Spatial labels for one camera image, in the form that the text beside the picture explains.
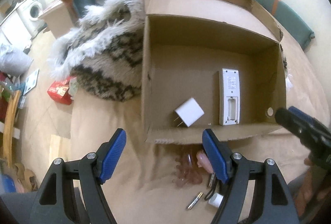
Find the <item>person's right hand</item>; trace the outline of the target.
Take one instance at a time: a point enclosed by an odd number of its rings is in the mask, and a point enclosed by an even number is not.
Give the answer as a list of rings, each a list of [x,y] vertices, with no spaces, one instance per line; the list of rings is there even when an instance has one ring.
[[[295,198],[295,206],[297,209],[298,216],[301,217],[305,213],[305,209],[313,196],[316,195],[318,202],[325,199],[325,197],[330,193],[330,173],[326,173],[320,187],[318,187],[318,192],[313,190],[313,167],[314,163],[309,159],[305,158],[304,164],[309,167],[307,173],[303,179],[303,183],[299,188],[299,192]]]

